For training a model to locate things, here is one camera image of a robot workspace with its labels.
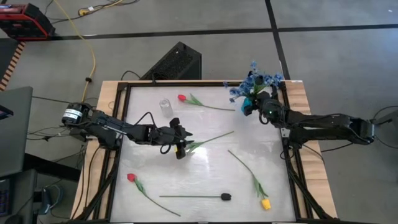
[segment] gray floor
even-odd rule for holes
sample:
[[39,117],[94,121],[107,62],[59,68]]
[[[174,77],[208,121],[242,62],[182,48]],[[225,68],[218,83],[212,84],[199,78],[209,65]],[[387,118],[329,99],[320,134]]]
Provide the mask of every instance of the gray floor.
[[[48,1],[30,1],[42,10]],[[59,0],[71,16],[99,1]],[[10,0],[9,2],[27,2]],[[346,26],[398,23],[396,1],[272,1],[279,27]],[[62,17],[56,5],[50,17]],[[76,20],[82,34],[114,34],[175,30],[270,27],[263,0],[142,0]],[[74,35],[67,22],[56,24],[59,35]],[[304,80],[312,113],[347,113],[372,118],[398,102],[398,29],[295,32],[280,34],[292,79]],[[103,80],[119,80],[125,70],[144,74],[174,44],[182,41],[203,54],[203,79],[244,78],[251,60],[268,73],[280,72],[272,34],[220,34],[183,37],[140,37],[91,40],[97,58],[88,97],[98,97]],[[35,96],[79,101],[91,55],[80,40],[29,42],[8,89],[30,85]],[[60,124],[66,104],[33,100],[30,130]],[[385,142],[398,145],[396,131],[377,130]],[[345,142],[322,142],[322,149]],[[27,151],[46,159],[78,152],[80,142],[57,138],[32,141]],[[394,223],[398,220],[398,150],[375,142],[323,154],[338,216],[343,220]],[[75,165],[76,158],[66,161]],[[41,179],[39,185],[52,180]],[[56,215],[68,216],[76,184],[61,182],[67,200]],[[49,215],[44,223],[59,222]]]

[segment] robotic arm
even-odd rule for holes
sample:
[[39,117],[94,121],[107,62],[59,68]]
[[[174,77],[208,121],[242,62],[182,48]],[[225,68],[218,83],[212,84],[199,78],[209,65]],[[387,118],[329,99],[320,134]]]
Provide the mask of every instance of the robotic arm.
[[[185,146],[192,142],[185,138],[192,134],[180,125],[178,118],[171,120],[170,127],[158,128],[155,123],[138,124],[143,117],[136,124],[129,124],[103,111],[94,110],[89,104],[71,103],[63,114],[62,123],[68,128],[77,128],[96,136],[100,146],[105,149],[118,150],[121,145],[119,137],[125,135],[136,144],[162,146],[162,154],[168,153],[171,145],[176,145],[177,159],[185,157]],[[166,151],[162,151],[164,146],[168,146]]]
[[305,115],[284,107],[266,91],[250,100],[251,105],[244,107],[244,114],[248,116],[258,110],[262,124],[271,122],[277,128],[288,129],[292,147],[300,149],[309,140],[348,140],[362,145],[374,141],[374,125],[361,118],[345,114]]

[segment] white table surface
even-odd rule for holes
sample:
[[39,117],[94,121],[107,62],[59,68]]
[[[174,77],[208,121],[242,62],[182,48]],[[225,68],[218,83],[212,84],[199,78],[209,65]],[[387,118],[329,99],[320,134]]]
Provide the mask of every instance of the white table surface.
[[[221,111],[182,103],[178,94],[192,93],[204,105],[234,108]],[[258,112],[244,116],[243,99],[231,104],[224,87],[133,87],[127,111],[128,123],[135,123],[145,112],[154,115],[158,127],[168,126],[171,118],[162,116],[159,101],[170,100],[174,117],[193,136],[205,141],[230,131],[233,134],[208,142],[193,154],[177,160],[173,150],[166,155],[158,146],[139,146],[124,138],[111,222],[271,222],[294,221],[292,197],[285,161],[280,159],[279,130],[258,121]],[[151,124],[149,116],[141,124]],[[264,210],[257,197],[250,172],[229,152],[248,165],[265,192],[272,208]],[[178,217],[145,198],[127,174],[136,174],[149,197],[177,212]],[[219,198],[160,198],[160,195],[221,195]]]

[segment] wooden table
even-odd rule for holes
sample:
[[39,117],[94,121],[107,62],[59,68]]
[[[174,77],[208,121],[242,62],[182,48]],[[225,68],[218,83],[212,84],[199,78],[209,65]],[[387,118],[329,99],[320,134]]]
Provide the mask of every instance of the wooden table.
[[[97,104],[97,110],[104,111],[108,115],[112,115],[113,112],[113,105],[114,105],[114,100],[116,97],[116,90],[118,87],[119,82],[126,82],[126,81],[106,81],[103,82],[102,87],[101,87],[101,93],[99,94],[99,100]],[[130,81],[129,83],[150,83],[151,81]],[[222,82],[220,80],[197,80],[197,81],[183,81],[183,80],[165,80],[165,81],[159,81],[159,82]],[[310,107],[308,105],[308,100],[307,96],[305,94],[305,89],[304,89],[304,84],[302,81],[286,81],[286,88],[287,88],[287,95],[289,98],[289,103],[290,103],[290,108],[295,111],[299,111],[305,114],[310,114]],[[123,111],[123,100],[121,100],[119,104],[119,109],[118,109],[118,118],[121,119],[121,113]],[[312,149],[316,150],[317,152],[320,152],[319,144],[318,141],[310,141],[306,143],[307,146],[311,147]],[[85,173],[85,183],[82,185],[82,175],[80,175],[80,181],[79,185],[77,188],[77,192],[75,195],[75,202],[73,204],[73,209],[72,209],[72,214],[76,210],[80,195],[82,193],[82,188],[83,188],[83,196],[82,200],[80,203],[80,206],[77,208],[77,212],[75,217],[77,217],[83,210],[83,207],[85,206],[85,202],[89,203],[91,199],[94,197],[95,193],[98,190],[98,185],[100,182],[100,175],[101,175],[101,170],[103,167],[103,160],[104,160],[104,153],[105,150],[100,150],[96,153],[95,158],[93,159],[93,163],[91,165],[91,174],[90,174],[90,188],[87,189],[88,182],[87,182],[87,177],[88,177],[88,165],[90,164],[91,158],[93,157],[93,154],[95,150],[98,148],[98,142],[97,141],[91,141],[88,143],[87,150],[86,150],[86,156],[85,156],[85,168],[82,170],[82,172]],[[307,181],[307,188],[315,198],[315,200],[323,207],[323,209],[331,216],[336,217],[336,210],[335,210],[335,204],[333,203],[333,198],[331,196],[330,192],[330,187],[329,187],[329,182],[328,182],[328,177],[326,175],[326,170],[325,166],[320,159],[319,155],[315,154],[314,152],[308,150],[307,148],[303,147],[303,149],[300,150],[300,155],[302,159],[302,165],[304,169],[304,174],[305,178]],[[109,160],[109,169],[108,172],[110,171],[110,168],[113,164],[113,159]],[[297,197],[298,197],[298,203],[300,207],[300,213],[301,217],[305,218],[306,213],[305,213],[305,205],[304,205],[304,200],[301,194],[301,191],[297,189]],[[101,209],[99,212],[99,218],[104,218],[105,217],[105,211],[106,211],[106,204],[108,201],[108,190],[104,193],[102,201],[101,201]]]

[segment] red generator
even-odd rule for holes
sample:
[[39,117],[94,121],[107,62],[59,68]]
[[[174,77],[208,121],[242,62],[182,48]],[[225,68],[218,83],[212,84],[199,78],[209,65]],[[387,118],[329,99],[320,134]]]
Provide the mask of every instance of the red generator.
[[47,40],[55,28],[32,4],[0,4],[0,29],[16,40]]

